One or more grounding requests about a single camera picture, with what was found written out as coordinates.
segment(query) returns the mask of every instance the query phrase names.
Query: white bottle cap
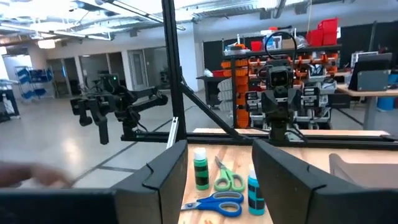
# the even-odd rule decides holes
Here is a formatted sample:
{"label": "white bottle cap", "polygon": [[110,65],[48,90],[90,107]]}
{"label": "white bottle cap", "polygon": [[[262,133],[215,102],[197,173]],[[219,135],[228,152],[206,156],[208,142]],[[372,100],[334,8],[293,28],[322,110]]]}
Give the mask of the white bottle cap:
{"label": "white bottle cap", "polygon": [[206,149],[205,148],[196,148],[195,149],[195,160],[204,160],[206,159]]}
{"label": "white bottle cap", "polygon": [[254,168],[250,168],[249,177],[257,180],[256,171],[254,170]]}

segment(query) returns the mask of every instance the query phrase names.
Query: wooden tabletop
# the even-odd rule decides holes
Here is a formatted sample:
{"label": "wooden tabletop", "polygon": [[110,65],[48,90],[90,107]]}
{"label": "wooden tabletop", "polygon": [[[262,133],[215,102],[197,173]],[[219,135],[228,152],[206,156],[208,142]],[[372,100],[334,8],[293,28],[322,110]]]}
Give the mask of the wooden tabletop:
{"label": "wooden tabletop", "polygon": [[[265,134],[256,129],[236,129],[241,134]],[[388,135],[385,131],[365,130],[300,130],[304,135],[330,135],[330,136],[380,136]],[[221,128],[196,128],[194,133],[225,133]]]}
{"label": "wooden tabletop", "polygon": [[[202,133],[207,131],[208,133],[222,133],[220,129],[196,129],[194,132]],[[257,130],[242,129],[239,132],[245,133],[257,133]],[[336,132],[327,130],[309,130],[304,131],[306,134],[318,135],[328,134],[336,135]],[[357,131],[358,135],[364,133],[368,136],[380,135],[386,133],[384,131]],[[344,131],[344,134],[353,135],[353,131]],[[193,152],[198,147],[206,148],[209,177],[210,177],[210,188],[208,190],[197,190],[195,187],[195,173],[193,168]],[[350,163],[388,163],[398,164],[398,152],[394,151],[371,151],[371,150],[352,150],[352,149],[308,149],[308,148],[281,148],[286,152],[292,154],[299,159],[307,161],[308,163],[329,172],[329,155],[331,153],[338,154],[344,161]],[[213,184],[217,178],[220,177],[220,170],[215,163],[215,156],[218,156],[226,167],[233,170],[235,173],[243,176],[247,184],[247,177],[249,175],[249,169],[253,166],[251,159],[251,146],[211,146],[211,145],[194,145],[190,144],[188,147],[188,174],[187,183],[185,186],[185,194],[183,203],[195,202],[199,198],[208,197],[215,192]],[[198,210],[187,210],[180,213],[180,220],[178,224],[224,224],[224,223],[266,223],[272,224],[271,216],[268,211],[263,216],[254,216],[248,212],[247,202],[247,186],[243,192],[245,197],[244,203],[242,203],[243,212],[240,217],[237,218],[226,218],[219,215],[216,212],[210,211],[198,211]]]}
{"label": "wooden tabletop", "polygon": [[350,96],[398,96],[398,89],[387,91],[353,91],[346,84],[337,85],[337,89]]}
{"label": "wooden tabletop", "polygon": [[335,72],[334,74],[333,74],[333,76],[334,77],[341,77],[341,76],[348,76],[348,75],[350,75],[351,74],[351,72]]}

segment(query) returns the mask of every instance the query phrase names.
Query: blue scissors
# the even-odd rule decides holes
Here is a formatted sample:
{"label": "blue scissors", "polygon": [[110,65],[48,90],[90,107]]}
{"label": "blue scissors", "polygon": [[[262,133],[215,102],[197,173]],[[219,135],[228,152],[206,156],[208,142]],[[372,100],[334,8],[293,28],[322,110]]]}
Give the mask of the blue scissors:
{"label": "blue scissors", "polygon": [[207,198],[198,199],[196,202],[185,204],[181,210],[211,210],[225,217],[238,217],[242,214],[243,194],[239,192],[217,192]]}

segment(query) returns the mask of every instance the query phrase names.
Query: paint bottle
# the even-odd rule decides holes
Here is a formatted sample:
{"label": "paint bottle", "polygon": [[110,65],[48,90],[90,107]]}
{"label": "paint bottle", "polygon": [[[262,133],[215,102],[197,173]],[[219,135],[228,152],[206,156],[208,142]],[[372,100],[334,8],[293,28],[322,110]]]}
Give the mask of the paint bottle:
{"label": "paint bottle", "polygon": [[249,212],[252,215],[263,215],[266,204],[260,191],[260,185],[257,181],[256,172],[253,168],[250,169],[249,173],[248,189]]}
{"label": "paint bottle", "polygon": [[195,168],[195,182],[198,190],[209,189],[209,168],[206,158],[205,148],[195,149],[195,158],[193,159]]}

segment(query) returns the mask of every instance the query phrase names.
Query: blue bottle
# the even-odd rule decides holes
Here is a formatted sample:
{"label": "blue bottle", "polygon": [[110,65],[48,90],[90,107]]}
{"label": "blue bottle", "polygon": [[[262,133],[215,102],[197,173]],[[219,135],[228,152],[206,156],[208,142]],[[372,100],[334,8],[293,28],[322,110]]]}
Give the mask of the blue bottle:
{"label": "blue bottle", "polygon": [[263,215],[265,212],[266,204],[260,192],[260,185],[257,181],[254,169],[250,169],[248,178],[248,202],[249,212],[252,215]]}

